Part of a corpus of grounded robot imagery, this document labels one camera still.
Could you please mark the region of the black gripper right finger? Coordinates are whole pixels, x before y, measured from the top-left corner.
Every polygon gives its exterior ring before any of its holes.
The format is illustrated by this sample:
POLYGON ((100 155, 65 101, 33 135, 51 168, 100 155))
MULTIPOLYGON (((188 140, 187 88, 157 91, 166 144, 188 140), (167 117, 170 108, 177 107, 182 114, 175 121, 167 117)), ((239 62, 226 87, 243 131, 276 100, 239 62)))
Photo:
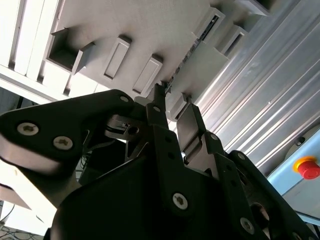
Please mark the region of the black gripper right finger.
POLYGON ((177 121, 188 167, 217 184, 214 238, 217 240, 313 240, 315 234, 255 167, 237 150, 224 151, 205 127, 199 108, 189 104, 177 121))

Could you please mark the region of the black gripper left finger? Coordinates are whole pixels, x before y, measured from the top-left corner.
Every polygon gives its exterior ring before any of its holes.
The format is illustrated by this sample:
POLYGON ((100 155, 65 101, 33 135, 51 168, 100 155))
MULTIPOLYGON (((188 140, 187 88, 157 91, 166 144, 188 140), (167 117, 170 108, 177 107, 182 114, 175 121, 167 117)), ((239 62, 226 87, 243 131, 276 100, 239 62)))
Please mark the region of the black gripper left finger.
POLYGON ((101 161, 114 167, 102 176, 133 160, 155 160, 160 188, 168 198, 170 177, 184 163, 165 110, 164 87, 156 84, 146 105, 113 89, 4 113, 0 182, 40 218, 54 218, 71 193, 95 181, 80 185, 75 179, 83 154, 122 139, 124 162, 118 164, 111 152, 104 153, 101 161))

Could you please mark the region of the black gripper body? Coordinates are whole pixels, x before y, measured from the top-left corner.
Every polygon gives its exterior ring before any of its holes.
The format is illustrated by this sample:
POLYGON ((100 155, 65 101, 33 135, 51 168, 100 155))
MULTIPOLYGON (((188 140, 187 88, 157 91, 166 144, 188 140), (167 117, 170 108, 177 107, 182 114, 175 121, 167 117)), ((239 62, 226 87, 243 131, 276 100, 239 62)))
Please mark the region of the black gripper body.
POLYGON ((243 196, 231 202, 207 173, 178 165, 168 198, 156 162, 141 157, 72 192, 47 240, 261 240, 243 196))

